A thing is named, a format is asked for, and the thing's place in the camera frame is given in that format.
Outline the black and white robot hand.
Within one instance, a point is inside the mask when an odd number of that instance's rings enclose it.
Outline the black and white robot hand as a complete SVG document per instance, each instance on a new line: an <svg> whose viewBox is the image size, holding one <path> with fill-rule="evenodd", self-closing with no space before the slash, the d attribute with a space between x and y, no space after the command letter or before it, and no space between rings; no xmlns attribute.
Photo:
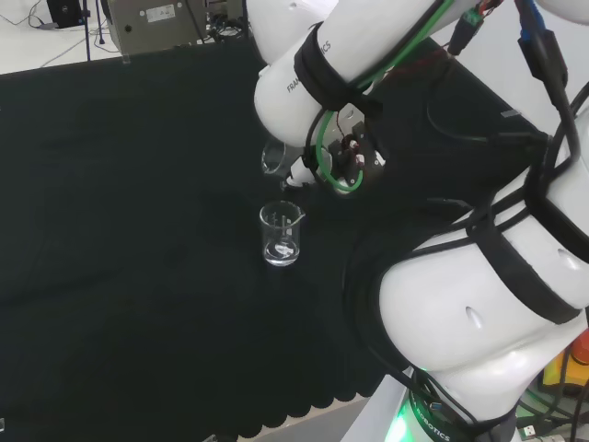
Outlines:
<svg viewBox="0 0 589 442"><path fill-rule="evenodd" d="M323 168L319 165L317 148L304 148L301 155L288 165L283 179L285 189L319 186L338 197L351 197L366 190L384 174L389 154L367 131L348 134L320 150Z"/></svg>

